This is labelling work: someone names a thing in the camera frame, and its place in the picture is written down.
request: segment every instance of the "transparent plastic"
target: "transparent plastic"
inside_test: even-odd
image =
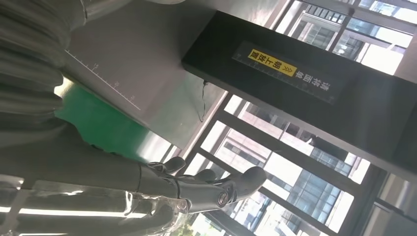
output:
[[[0,187],[0,236],[158,236],[187,215],[186,200],[123,190],[48,181]]]

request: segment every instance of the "window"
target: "window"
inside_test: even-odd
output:
[[[240,150],[238,147],[226,142],[224,145],[225,148],[229,149],[230,151],[236,153],[237,155],[243,157],[245,160],[249,161],[250,163],[254,164],[255,166],[263,167],[264,163],[259,159],[253,157],[252,155],[248,154],[245,151]]]
[[[345,198],[351,196],[234,129],[229,128],[222,139],[223,145],[214,152],[215,157],[242,173],[259,164],[259,159],[255,156],[262,157],[265,160],[263,168],[267,173],[264,187],[323,224],[332,224],[328,219],[331,212],[337,210],[336,201],[344,201]],[[336,171],[342,169],[337,165],[342,162],[341,160],[319,153],[320,151],[316,151],[318,161],[331,165],[332,169]],[[239,207],[248,208],[245,204]],[[248,220],[247,216],[237,221],[245,225],[246,220]]]
[[[408,22],[417,24],[417,19],[416,19],[417,12],[411,9],[402,8],[396,5],[392,5],[392,4],[377,1],[377,0],[362,0],[359,6],[365,9],[369,9],[371,11],[381,13],[386,16],[392,16],[399,20],[408,21]]]
[[[305,155],[317,160],[333,170],[348,176],[357,183],[362,183],[370,163],[347,151],[326,142],[316,135],[301,129],[299,126],[281,118],[274,111],[260,108],[252,103],[247,103],[238,118],[275,137],[285,144],[299,150]],[[243,137],[238,135],[237,140],[243,141]],[[262,153],[257,155],[260,158],[247,158],[251,164],[261,166],[258,161],[264,163],[270,152],[258,146]]]

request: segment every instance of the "glass window pane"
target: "glass window pane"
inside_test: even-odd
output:
[[[410,9],[402,8],[377,0],[362,0],[359,6],[386,16],[392,16],[403,21],[417,24],[417,12]]]
[[[227,236],[227,234],[203,214],[194,214],[170,236]]]
[[[329,226],[333,224],[332,221],[327,222],[329,212],[337,210],[335,209],[337,208],[336,202],[343,201],[344,197],[349,196],[348,194],[337,195],[337,201],[334,201],[331,192],[342,192],[341,190],[249,137],[229,127],[227,128],[227,134],[221,137],[221,142],[218,142],[220,145],[217,151],[214,152],[217,158],[240,172],[244,172],[253,166],[263,167],[268,177],[264,183],[265,188],[315,217],[323,224],[326,223]],[[327,204],[331,206],[331,209],[328,209],[326,214],[313,214],[315,210],[325,212],[325,204],[320,205],[320,199],[324,202],[328,201]],[[350,205],[351,203],[344,205],[344,207],[349,208]]]
[[[395,41],[400,39],[392,38],[389,40]],[[398,43],[408,45],[409,42],[388,43],[346,30],[334,48],[333,53],[393,75],[405,52],[405,48],[398,46]]]
[[[277,32],[328,50],[345,17],[322,7],[295,1]]]
[[[223,211],[259,236],[324,235],[259,192],[245,201],[226,206]]]
[[[407,48],[413,38],[412,35],[401,33],[392,29],[387,29],[372,23],[352,18],[347,28],[359,32],[363,35],[382,40],[384,42]]]
[[[207,160],[205,157],[201,156],[198,153],[196,154],[196,156],[194,157],[193,161],[190,163],[184,174],[194,176],[198,172],[205,169],[210,169],[214,171],[216,173],[216,179],[222,179],[230,175],[229,172],[223,170],[221,167]]]
[[[391,214],[374,206],[363,236],[385,236],[385,227],[391,218]]]
[[[279,117],[273,110],[263,109],[247,102],[237,117],[359,184],[362,183],[370,165],[369,161],[338,148],[307,130],[286,121]],[[245,138],[241,135],[236,135],[235,139],[241,144]],[[249,162],[255,166],[262,166],[265,163],[265,158],[269,157],[270,151],[263,146],[258,147],[262,151],[258,153],[259,155],[252,155],[257,160],[251,160]]]

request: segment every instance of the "glass facade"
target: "glass facade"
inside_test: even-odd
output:
[[[410,23],[417,23],[417,12],[376,0],[362,0],[359,7],[392,16]],[[349,19],[343,14],[326,8],[296,1],[288,13],[289,19],[277,32],[287,34],[324,50],[332,50],[342,57],[393,75],[412,35],[388,29],[360,19]],[[349,20],[346,29],[339,32],[342,23]],[[337,34],[341,37],[335,42]]]

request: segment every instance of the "metal bar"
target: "metal bar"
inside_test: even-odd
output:
[[[281,16],[279,17],[278,21],[275,23],[274,27],[272,27],[272,30],[273,31],[276,31],[276,29],[281,24],[282,20],[287,15],[288,11],[291,9],[291,7],[293,6],[293,4],[294,4],[295,1],[296,0],[290,0],[290,2],[287,4],[287,6],[285,7],[285,9],[282,12]]]
[[[196,152],[198,152],[203,157],[209,159],[214,164],[218,165],[219,167],[223,168],[225,171],[227,171],[227,172],[229,172],[231,174],[233,174],[233,173],[240,173],[235,168],[229,166],[228,164],[226,164],[225,162],[223,162],[219,158],[215,157],[214,155],[212,155],[211,153],[209,153],[208,151],[206,151],[206,150],[204,150],[204,149],[202,149],[200,147],[196,148]],[[304,211],[300,210],[296,206],[292,205],[288,201],[286,201],[283,198],[277,196],[276,194],[272,193],[271,191],[267,190],[266,188],[261,187],[259,189],[259,192],[262,193],[262,194],[264,194],[265,196],[267,196],[268,198],[270,198],[271,200],[273,200],[277,204],[281,205],[283,208],[287,209],[291,213],[293,213],[296,216],[300,217],[301,219],[303,219],[304,221],[306,221],[308,224],[314,226],[316,229],[318,229],[321,232],[327,234],[328,236],[337,236],[337,233],[335,233],[334,231],[332,231],[331,229],[329,229],[326,225],[324,225],[320,221],[314,219],[309,214],[307,214]]]
[[[304,211],[300,210],[299,208],[297,208],[296,206],[292,205],[288,201],[286,201],[286,200],[278,197],[277,195],[275,195],[274,193],[272,193],[268,189],[266,189],[264,187],[261,187],[259,189],[259,192],[262,193],[262,194],[264,194],[269,199],[273,200],[274,202],[276,202],[277,204],[279,204],[280,206],[282,206],[286,210],[290,211],[292,214],[298,216],[299,218],[301,218],[302,220],[304,220],[305,222],[307,222],[311,226],[315,227],[319,231],[325,233],[326,235],[328,235],[328,236],[338,236],[338,234],[336,232],[334,232],[333,230],[329,229],[326,225],[324,225],[320,221],[314,219],[312,216],[310,216],[309,214],[307,214]]]
[[[391,4],[391,5],[399,6],[402,8],[410,9],[413,11],[417,11],[417,3],[413,3],[410,1],[405,1],[405,0],[376,0],[376,1],[380,1],[380,2]]]
[[[240,173],[240,171],[238,171],[235,168],[231,167],[229,164],[227,164],[226,162],[224,162],[224,161],[220,160],[219,158],[215,157],[213,154],[211,154],[210,152],[202,149],[201,147],[195,147],[194,150],[196,151],[196,153],[202,155],[207,160],[210,160],[214,164],[218,165],[223,170],[225,170],[225,171],[227,171],[227,172],[229,172],[231,174]]]
[[[172,151],[172,149],[174,148],[175,146],[173,145],[173,144],[171,144],[170,146],[169,146],[169,148],[167,149],[167,151],[165,152],[165,154],[164,154],[164,156],[162,157],[162,159],[161,159],[161,163],[164,163],[165,162],[165,160],[167,159],[167,157],[168,157],[168,155],[169,155],[169,153]]]
[[[302,0],[305,3],[312,4],[319,7],[324,7],[329,10],[342,13],[344,15],[349,15],[351,9],[355,12],[353,17],[358,18],[363,21],[373,23],[382,27],[393,29],[396,31],[405,32],[413,35],[416,32],[416,24],[396,19],[391,16],[386,16],[378,12],[371,11],[359,6],[350,5],[348,3],[340,1],[328,1],[328,0]]]
[[[294,25],[297,23],[297,21],[300,18],[301,14],[303,13],[304,10],[307,9],[307,7],[308,7],[308,4],[305,4],[305,3],[302,3],[301,4],[301,6],[299,7],[299,9],[298,9],[297,13],[295,14],[294,18],[291,20],[290,24],[285,29],[285,31],[284,31],[284,34],[285,35],[289,35],[290,34],[290,32],[293,30]]]
[[[213,126],[216,124],[217,122],[217,116],[219,114],[220,111],[224,111],[225,107],[227,106],[227,104],[229,103],[230,99],[232,98],[233,94],[232,93],[227,93],[226,97],[223,99],[222,103],[220,104],[220,106],[217,108],[217,111],[214,113],[213,117],[211,118],[211,120],[208,122],[207,126],[205,127],[204,131],[201,133],[201,135],[199,136],[198,140],[196,141],[196,143],[194,144],[195,147],[199,147],[203,144],[204,140],[207,138],[207,135],[209,135],[211,129],[213,128]]]
[[[196,152],[192,149],[190,151],[190,153],[187,155],[186,159],[185,159],[185,166],[179,170],[175,176],[182,176],[184,175],[185,171],[187,170],[187,168],[190,166],[191,162],[193,162],[194,157],[196,156]]]
[[[348,15],[348,16],[346,16],[345,17],[345,19],[343,20],[343,23],[342,23],[342,25],[340,26],[340,29],[339,29],[339,31],[337,32],[337,35],[336,35],[336,37],[334,38],[334,40],[333,40],[333,42],[331,43],[331,45],[330,45],[330,47],[329,47],[329,49],[328,49],[328,51],[329,52],[333,52],[333,50],[334,50],[334,48],[337,46],[337,44],[339,43],[339,40],[340,40],[340,38],[342,37],[342,35],[343,35],[343,33],[345,32],[345,29],[348,27],[348,24],[349,24],[349,22],[350,22],[350,20],[351,20],[351,18],[352,18],[352,16],[351,16],[351,14],[350,15]]]
[[[254,233],[249,231],[243,225],[239,224],[236,220],[232,219],[230,216],[222,210],[215,210],[211,212],[203,213],[214,224],[220,226],[226,231],[227,234],[232,236],[255,236]]]
[[[353,196],[360,194],[361,187],[348,177],[336,172],[330,167],[314,160],[313,158],[303,154],[297,149],[277,140],[273,136],[263,132],[262,130],[246,123],[245,121],[232,116],[227,112],[220,112],[219,121],[231,127],[237,132],[245,135],[253,141],[262,144],[266,148],[279,153],[280,156],[290,160],[294,164],[300,166],[306,171],[313,173],[337,188],[346,191]]]
[[[243,110],[244,106],[246,104],[246,101],[242,99],[242,101],[240,102],[240,104],[238,105],[238,107],[236,108],[236,111],[233,113],[234,116],[238,116],[241,111]],[[219,138],[217,139],[216,143],[213,145],[213,147],[210,150],[211,154],[215,154],[215,152],[219,149],[220,145],[223,143],[224,138],[227,136],[227,134],[229,133],[230,128],[229,127],[225,127],[224,130],[221,132]]]
[[[384,185],[387,172],[370,165],[362,181],[362,187],[365,190],[361,196],[355,197],[351,208],[340,227],[341,236],[362,235],[368,219],[372,214],[374,202]]]
[[[347,36],[349,36],[351,38],[360,40],[360,41],[365,42],[365,43],[375,44],[375,45],[383,47],[383,48],[388,48],[392,44],[390,42],[380,40],[380,39],[375,38],[373,36],[369,36],[365,33],[354,31],[352,29],[346,29],[345,33],[346,33]],[[391,50],[394,51],[394,52],[404,54],[406,49],[407,48],[395,45]]]

